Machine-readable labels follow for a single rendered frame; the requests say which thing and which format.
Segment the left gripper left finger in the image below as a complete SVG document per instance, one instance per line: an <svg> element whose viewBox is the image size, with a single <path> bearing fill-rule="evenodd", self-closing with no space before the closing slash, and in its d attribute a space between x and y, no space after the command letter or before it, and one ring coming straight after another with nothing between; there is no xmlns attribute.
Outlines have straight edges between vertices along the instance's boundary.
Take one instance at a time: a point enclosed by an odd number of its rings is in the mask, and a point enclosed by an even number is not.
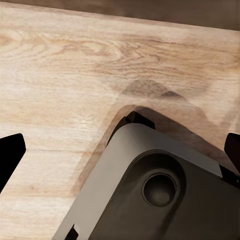
<svg viewBox="0 0 240 240"><path fill-rule="evenodd" d="M21 133L0 138L0 193L26 152Z"/></svg>

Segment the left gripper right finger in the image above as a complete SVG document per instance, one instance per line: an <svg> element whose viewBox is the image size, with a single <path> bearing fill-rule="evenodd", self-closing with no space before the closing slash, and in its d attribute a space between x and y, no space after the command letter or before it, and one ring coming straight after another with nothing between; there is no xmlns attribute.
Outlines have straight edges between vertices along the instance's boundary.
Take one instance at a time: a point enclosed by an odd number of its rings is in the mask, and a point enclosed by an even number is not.
<svg viewBox="0 0 240 240"><path fill-rule="evenodd" d="M240 135L235 133L228 133L224 151L240 173Z"/></svg>

